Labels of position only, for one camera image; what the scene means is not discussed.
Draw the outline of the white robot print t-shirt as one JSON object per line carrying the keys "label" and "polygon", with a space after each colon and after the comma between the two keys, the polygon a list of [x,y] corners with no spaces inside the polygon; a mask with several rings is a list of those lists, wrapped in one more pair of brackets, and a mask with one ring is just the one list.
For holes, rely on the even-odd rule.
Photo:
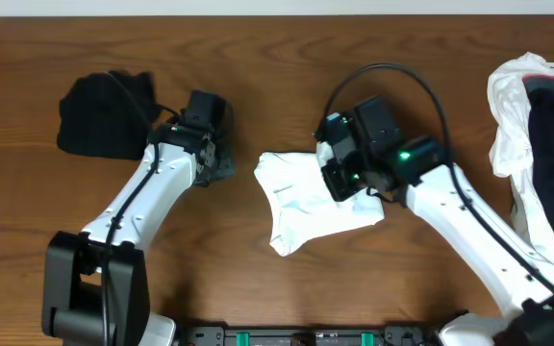
{"label": "white robot print t-shirt", "polygon": [[331,196],[320,168],[334,156],[325,142],[311,153],[264,152],[254,170],[269,203],[269,245],[282,257],[307,241],[367,226],[385,218],[382,203],[361,190],[343,202]]}

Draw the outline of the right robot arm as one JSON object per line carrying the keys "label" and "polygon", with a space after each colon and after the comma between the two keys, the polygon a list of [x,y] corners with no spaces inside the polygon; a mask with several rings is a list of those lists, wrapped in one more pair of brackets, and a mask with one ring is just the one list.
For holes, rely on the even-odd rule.
{"label": "right robot arm", "polygon": [[410,210],[451,245],[501,312],[465,312],[432,331],[427,344],[554,345],[554,263],[447,163],[434,138],[405,138],[380,98],[325,115],[315,138],[329,149],[320,170],[335,200],[364,192]]}

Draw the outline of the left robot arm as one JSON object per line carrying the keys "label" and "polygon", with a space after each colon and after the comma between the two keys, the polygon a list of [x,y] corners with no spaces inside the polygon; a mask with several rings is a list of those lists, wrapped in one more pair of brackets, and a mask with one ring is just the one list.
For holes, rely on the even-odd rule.
{"label": "left robot arm", "polygon": [[175,202],[193,186],[233,175],[222,139],[232,109],[195,90],[176,119],[148,137],[133,176],[77,234],[45,253],[41,329],[65,345],[170,345],[175,322],[152,311],[145,258]]}

